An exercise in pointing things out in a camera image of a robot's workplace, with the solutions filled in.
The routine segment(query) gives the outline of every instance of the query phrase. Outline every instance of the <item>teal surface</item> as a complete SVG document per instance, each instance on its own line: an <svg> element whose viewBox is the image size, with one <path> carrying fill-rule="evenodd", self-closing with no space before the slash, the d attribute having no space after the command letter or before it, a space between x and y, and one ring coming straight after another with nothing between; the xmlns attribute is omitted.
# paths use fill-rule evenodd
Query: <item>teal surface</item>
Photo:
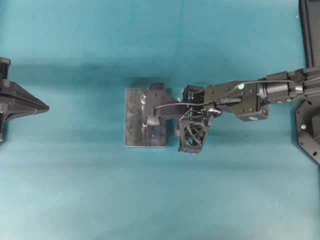
<svg viewBox="0 0 320 240"><path fill-rule="evenodd" d="M297 103L214 121L203 152L124 148L125 88L180 97L305 67L298 0L0 0L9 78L50 105L0 146L1 240L318 240Z"/></svg>

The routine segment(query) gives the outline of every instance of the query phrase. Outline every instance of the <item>black plastic part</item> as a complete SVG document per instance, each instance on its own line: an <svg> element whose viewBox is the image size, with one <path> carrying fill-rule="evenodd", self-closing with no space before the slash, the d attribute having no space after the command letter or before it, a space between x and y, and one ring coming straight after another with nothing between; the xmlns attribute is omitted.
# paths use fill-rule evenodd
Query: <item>black plastic part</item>
<svg viewBox="0 0 320 240"><path fill-rule="evenodd" d="M299 10L306 65L320 66L320 0L300 0Z"/></svg>
<svg viewBox="0 0 320 240"><path fill-rule="evenodd" d="M300 0L299 11L308 68L320 66L320 0ZM320 97L307 98L295 112L299 146L320 164Z"/></svg>

